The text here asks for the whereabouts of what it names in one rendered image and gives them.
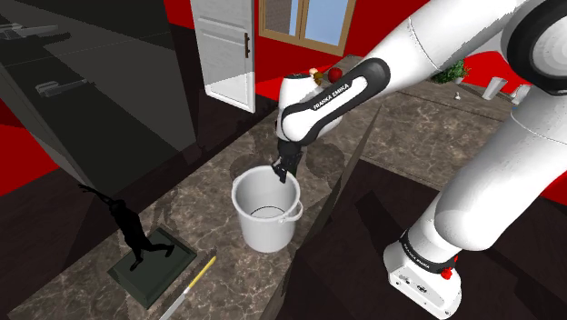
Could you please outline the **white plastic bucket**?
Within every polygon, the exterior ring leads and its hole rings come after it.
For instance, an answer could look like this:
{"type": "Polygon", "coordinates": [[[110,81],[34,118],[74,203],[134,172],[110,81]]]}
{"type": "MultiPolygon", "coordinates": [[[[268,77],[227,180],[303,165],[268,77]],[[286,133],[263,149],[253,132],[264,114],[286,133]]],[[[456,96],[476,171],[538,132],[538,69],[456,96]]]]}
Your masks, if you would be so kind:
{"type": "Polygon", "coordinates": [[[244,241],[260,253],[275,253],[292,240],[295,223],[303,216],[301,188],[289,174],[280,181],[269,165],[251,168],[237,176],[232,202],[244,241]]]}

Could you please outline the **white door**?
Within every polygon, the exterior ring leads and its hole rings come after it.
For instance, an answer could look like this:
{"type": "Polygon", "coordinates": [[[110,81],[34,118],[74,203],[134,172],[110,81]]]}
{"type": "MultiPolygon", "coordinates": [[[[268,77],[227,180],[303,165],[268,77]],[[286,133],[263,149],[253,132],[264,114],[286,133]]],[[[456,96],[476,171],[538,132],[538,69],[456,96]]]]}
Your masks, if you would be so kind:
{"type": "Polygon", "coordinates": [[[206,94],[254,113],[254,0],[190,2],[206,94]]]}

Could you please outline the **dark robot stand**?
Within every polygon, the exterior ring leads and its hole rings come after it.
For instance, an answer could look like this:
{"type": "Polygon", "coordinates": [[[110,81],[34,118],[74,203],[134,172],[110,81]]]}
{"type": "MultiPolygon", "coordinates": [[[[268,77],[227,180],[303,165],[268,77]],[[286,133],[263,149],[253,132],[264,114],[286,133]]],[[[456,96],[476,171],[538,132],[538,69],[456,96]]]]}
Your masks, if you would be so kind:
{"type": "MultiPolygon", "coordinates": [[[[437,190],[359,161],[323,229],[295,254],[274,320],[436,320],[393,288],[384,248],[437,190]]],[[[567,205],[537,199],[483,252],[463,252],[449,320],[567,320],[567,205]]]]}

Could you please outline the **wooden framed window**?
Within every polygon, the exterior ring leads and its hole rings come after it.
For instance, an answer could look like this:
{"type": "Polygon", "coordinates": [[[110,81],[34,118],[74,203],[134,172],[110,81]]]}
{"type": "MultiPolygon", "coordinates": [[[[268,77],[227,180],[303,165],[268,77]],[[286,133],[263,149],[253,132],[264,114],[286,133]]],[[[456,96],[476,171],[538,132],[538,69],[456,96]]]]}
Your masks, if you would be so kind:
{"type": "Polygon", "coordinates": [[[260,36],[342,56],[356,0],[258,0],[260,36]]]}

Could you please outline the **black figure on dark base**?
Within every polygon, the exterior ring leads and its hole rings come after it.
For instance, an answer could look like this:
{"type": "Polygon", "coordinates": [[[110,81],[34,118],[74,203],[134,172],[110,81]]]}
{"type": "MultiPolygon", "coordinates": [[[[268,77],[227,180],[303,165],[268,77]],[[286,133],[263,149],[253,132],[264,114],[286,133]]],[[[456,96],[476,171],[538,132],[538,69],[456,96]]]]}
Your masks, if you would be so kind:
{"type": "Polygon", "coordinates": [[[137,213],[122,199],[113,199],[90,186],[78,186],[97,195],[107,206],[131,251],[108,274],[142,307],[149,308],[197,257],[197,253],[156,228],[146,234],[137,213]]]}

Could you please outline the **green potted plant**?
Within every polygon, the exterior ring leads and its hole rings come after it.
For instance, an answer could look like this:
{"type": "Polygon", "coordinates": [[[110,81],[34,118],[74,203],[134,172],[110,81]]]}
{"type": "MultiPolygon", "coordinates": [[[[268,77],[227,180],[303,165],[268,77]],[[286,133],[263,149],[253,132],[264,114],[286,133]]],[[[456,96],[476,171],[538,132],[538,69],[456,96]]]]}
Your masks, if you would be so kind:
{"type": "Polygon", "coordinates": [[[437,84],[452,82],[459,77],[466,77],[470,68],[466,66],[463,59],[457,61],[445,70],[431,77],[431,80],[437,84]]]}

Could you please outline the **dark grey refrigerator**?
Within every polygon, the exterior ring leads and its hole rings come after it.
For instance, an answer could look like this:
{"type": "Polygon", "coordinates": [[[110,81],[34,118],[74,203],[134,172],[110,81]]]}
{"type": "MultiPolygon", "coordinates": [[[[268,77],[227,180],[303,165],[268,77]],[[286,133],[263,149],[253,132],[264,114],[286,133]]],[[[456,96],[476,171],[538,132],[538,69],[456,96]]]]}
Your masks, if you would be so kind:
{"type": "Polygon", "coordinates": [[[107,195],[195,140],[164,0],[0,0],[0,100],[107,195]]]}

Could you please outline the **white vase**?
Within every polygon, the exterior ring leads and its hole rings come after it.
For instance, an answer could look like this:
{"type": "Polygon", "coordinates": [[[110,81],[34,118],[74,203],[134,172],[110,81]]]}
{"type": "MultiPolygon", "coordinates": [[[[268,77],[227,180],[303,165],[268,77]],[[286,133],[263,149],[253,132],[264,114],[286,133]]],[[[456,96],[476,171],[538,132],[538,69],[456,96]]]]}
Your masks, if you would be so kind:
{"type": "Polygon", "coordinates": [[[482,98],[485,100],[492,100],[501,89],[507,84],[507,80],[501,77],[494,76],[490,83],[486,86],[482,93],[482,98]]]}

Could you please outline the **yellow-handled saw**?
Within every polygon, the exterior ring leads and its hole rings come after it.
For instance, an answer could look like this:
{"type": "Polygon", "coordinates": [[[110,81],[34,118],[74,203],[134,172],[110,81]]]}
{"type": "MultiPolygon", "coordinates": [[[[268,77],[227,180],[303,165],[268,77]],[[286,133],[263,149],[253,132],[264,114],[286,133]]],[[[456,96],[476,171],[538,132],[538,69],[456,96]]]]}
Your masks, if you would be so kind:
{"type": "Polygon", "coordinates": [[[170,305],[170,307],[164,312],[164,314],[159,318],[159,320],[169,320],[172,314],[177,310],[177,308],[185,300],[188,293],[196,285],[196,283],[203,277],[206,271],[214,264],[216,256],[212,255],[206,257],[204,261],[200,262],[195,269],[195,273],[191,275],[191,281],[189,285],[183,290],[183,292],[175,299],[175,301],[170,305]]]}

